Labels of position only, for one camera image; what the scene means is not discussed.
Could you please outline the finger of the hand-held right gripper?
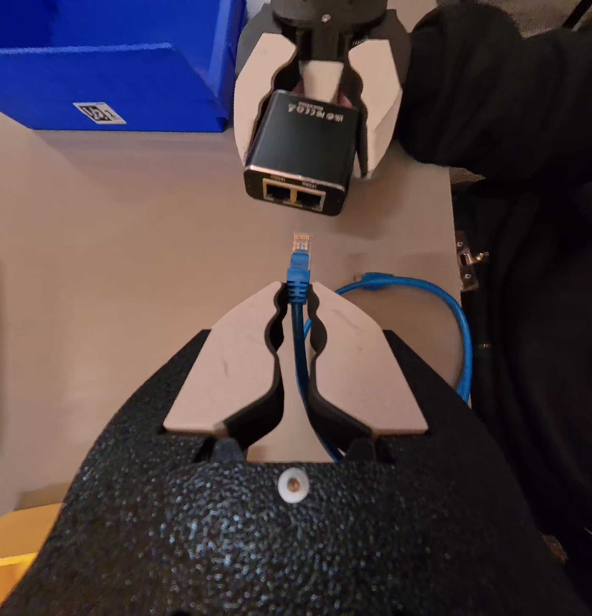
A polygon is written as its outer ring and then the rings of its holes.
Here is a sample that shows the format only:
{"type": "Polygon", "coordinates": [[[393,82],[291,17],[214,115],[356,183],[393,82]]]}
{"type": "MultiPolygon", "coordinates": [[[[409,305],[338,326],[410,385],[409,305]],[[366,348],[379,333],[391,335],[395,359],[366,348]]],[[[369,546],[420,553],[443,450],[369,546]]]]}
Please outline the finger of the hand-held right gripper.
{"type": "Polygon", "coordinates": [[[294,90],[300,81],[294,43],[280,33],[263,33],[238,74],[234,91],[234,137],[243,165],[269,97],[276,89],[294,90]]]}
{"type": "Polygon", "coordinates": [[[351,49],[339,91],[358,114],[353,177],[369,179],[390,146],[402,100],[390,41],[368,39],[351,49]]]}

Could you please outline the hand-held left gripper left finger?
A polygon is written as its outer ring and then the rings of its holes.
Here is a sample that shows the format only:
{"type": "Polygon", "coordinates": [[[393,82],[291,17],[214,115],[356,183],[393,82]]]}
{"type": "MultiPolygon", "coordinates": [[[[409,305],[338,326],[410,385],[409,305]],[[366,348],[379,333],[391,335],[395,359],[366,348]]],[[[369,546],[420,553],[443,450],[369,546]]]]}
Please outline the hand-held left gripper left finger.
{"type": "Polygon", "coordinates": [[[216,439],[262,439],[281,422],[285,283],[274,281],[210,329],[163,427],[216,439]]]}

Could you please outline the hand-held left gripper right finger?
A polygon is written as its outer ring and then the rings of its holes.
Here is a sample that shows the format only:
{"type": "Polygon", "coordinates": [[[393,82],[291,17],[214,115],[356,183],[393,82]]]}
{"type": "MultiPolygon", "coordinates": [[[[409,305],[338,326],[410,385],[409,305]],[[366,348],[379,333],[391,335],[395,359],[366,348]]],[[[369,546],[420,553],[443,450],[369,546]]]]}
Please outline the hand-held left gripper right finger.
{"type": "Polygon", "coordinates": [[[307,312],[307,401],[316,433],[328,441],[426,433],[428,423],[377,322],[317,281],[307,312]]]}

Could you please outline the black network adapter box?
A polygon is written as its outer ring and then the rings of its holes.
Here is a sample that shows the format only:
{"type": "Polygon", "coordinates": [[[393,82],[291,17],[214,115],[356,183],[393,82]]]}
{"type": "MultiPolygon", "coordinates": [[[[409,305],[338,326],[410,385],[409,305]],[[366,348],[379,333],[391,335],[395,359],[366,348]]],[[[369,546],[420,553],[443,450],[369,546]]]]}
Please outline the black network adapter box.
{"type": "Polygon", "coordinates": [[[359,113],[275,91],[245,159],[249,197],[335,217],[356,158],[359,113]]]}

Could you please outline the yellow plastic bin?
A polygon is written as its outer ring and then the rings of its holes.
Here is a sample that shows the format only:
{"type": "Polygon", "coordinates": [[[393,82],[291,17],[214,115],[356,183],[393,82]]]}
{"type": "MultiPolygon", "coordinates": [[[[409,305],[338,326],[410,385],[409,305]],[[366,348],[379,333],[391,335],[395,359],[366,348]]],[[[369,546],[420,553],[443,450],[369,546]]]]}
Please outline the yellow plastic bin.
{"type": "Polygon", "coordinates": [[[48,504],[0,516],[0,605],[37,558],[61,507],[48,504]]]}

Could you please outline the person's right forearm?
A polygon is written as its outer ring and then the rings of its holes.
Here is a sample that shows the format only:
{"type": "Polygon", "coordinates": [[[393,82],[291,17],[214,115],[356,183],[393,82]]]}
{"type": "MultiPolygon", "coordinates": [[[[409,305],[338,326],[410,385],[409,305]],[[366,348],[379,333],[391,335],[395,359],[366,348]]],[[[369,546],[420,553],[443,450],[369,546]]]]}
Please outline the person's right forearm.
{"type": "Polygon", "coordinates": [[[488,179],[592,182],[592,17],[524,38],[483,3],[437,8],[410,35],[395,135],[415,160],[488,179]]]}

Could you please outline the grey desk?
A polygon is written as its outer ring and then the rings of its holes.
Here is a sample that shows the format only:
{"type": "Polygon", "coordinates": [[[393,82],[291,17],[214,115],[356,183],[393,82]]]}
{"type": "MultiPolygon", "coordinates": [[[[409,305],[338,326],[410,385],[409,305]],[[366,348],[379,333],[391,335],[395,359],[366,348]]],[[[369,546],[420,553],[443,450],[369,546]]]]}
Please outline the grey desk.
{"type": "Polygon", "coordinates": [[[394,145],[335,218],[249,198],[232,133],[35,132],[0,113],[0,515],[63,489],[128,397],[284,280],[366,272],[460,299],[449,172],[394,145]]]}

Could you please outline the blue plastic bin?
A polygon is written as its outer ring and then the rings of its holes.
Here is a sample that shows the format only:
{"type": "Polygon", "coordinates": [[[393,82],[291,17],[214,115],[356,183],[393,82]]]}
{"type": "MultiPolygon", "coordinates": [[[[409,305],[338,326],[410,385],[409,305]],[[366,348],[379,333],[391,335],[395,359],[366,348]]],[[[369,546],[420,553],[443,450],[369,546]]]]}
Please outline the blue plastic bin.
{"type": "Polygon", "coordinates": [[[34,130],[221,133],[245,1],[0,1],[0,112],[34,130]]]}

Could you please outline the person's dark clothing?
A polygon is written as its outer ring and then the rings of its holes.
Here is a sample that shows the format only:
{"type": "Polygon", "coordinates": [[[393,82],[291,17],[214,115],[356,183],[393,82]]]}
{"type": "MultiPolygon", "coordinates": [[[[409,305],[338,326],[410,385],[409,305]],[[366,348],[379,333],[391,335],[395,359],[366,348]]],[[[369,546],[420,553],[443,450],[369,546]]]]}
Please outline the person's dark clothing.
{"type": "Polygon", "coordinates": [[[473,406],[592,611],[592,182],[461,182],[452,200],[482,255],[464,299],[473,406]]]}

